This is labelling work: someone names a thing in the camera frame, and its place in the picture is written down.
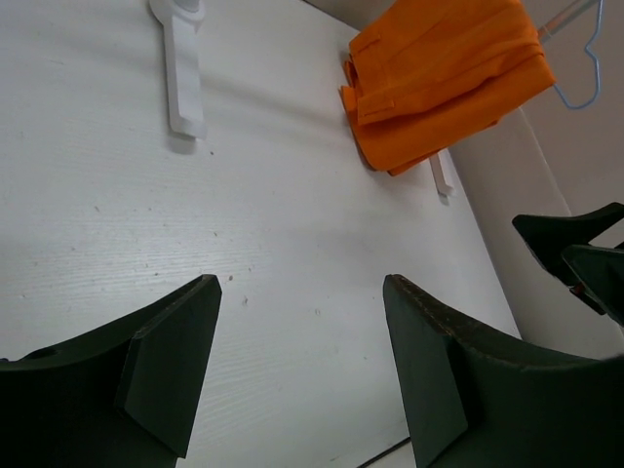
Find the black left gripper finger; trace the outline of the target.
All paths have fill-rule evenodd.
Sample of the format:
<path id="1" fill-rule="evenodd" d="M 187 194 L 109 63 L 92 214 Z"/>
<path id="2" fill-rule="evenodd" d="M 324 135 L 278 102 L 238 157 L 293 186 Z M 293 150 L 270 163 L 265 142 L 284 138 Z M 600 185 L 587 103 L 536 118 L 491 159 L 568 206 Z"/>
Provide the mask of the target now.
<path id="1" fill-rule="evenodd" d="M 420 467 L 619 467 L 623 360 L 536 346 L 401 275 L 387 327 Z"/>
<path id="2" fill-rule="evenodd" d="M 602 312 L 623 326 L 623 250 L 573 245 L 563 252 L 565 263 Z"/>
<path id="3" fill-rule="evenodd" d="M 567 287 L 574 287 L 578 280 L 564 261 L 563 251 L 572 245 L 589 246 L 622 219 L 623 205 L 613 202 L 576 216 L 518 214 L 512 225 L 539 265 Z"/>
<path id="4" fill-rule="evenodd" d="M 188 452 L 222 291 L 156 302 L 1 363 L 5 467 L 173 467 Z"/>

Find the orange trousers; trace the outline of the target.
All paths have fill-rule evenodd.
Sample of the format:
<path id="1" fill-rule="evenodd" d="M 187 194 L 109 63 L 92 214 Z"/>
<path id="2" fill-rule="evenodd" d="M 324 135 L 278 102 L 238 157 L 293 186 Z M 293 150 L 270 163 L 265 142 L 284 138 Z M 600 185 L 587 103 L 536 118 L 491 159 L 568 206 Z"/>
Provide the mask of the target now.
<path id="1" fill-rule="evenodd" d="M 395 2 L 349 44 L 343 107 L 365 164 L 397 176 L 553 87 L 523 4 Z"/>

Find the blue wire hanger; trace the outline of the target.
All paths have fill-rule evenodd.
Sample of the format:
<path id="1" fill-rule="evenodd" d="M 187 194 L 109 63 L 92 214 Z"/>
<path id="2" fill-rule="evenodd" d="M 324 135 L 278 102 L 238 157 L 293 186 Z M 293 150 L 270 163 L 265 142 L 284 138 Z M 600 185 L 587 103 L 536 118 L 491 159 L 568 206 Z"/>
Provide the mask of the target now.
<path id="1" fill-rule="evenodd" d="M 605 2 L 603 0 L 572 1 L 550 21 L 549 34 L 554 39 L 556 35 L 570 28 L 582 17 L 590 13 L 593 14 L 593 26 L 577 57 L 580 61 L 580 67 L 586 68 L 585 71 L 581 72 L 581 76 L 589 80 L 590 90 L 586 96 L 582 96 L 581 100 L 578 100 L 576 97 L 570 97 L 562 85 L 557 84 L 554 87 L 568 110 L 584 110 L 594 104 L 601 95 L 601 60 L 595 51 L 595 47 L 603 30 L 604 10 Z"/>

